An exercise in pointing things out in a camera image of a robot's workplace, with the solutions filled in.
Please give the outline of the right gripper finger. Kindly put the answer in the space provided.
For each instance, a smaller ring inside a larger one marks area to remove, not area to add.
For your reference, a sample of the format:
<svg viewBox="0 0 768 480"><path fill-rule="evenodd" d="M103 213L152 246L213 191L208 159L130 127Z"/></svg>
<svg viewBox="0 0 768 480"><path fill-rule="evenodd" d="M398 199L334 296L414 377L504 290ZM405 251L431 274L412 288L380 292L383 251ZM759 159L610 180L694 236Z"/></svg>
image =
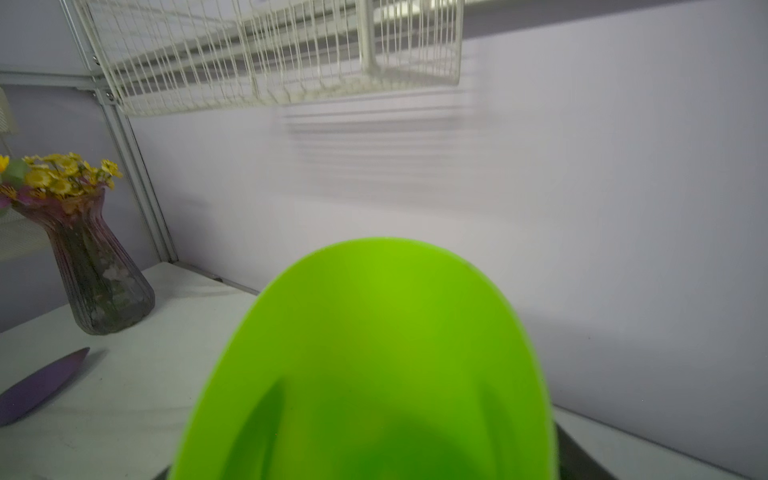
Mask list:
<svg viewBox="0 0 768 480"><path fill-rule="evenodd" d="M561 480L616 480L613 474L589 455L558 423L556 432Z"/></svg>

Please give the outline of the green plastic wine glass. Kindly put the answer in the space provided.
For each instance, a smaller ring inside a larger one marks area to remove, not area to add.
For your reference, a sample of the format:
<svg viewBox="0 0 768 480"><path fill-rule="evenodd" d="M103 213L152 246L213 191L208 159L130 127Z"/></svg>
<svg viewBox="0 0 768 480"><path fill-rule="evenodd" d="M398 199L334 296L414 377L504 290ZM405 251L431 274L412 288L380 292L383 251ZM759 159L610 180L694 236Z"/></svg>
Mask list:
<svg viewBox="0 0 768 480"><path fill-rule="evenodd" d="M555 479L553 407L501 290L437 246L336 243L257 296L173 479Z"/></svg>

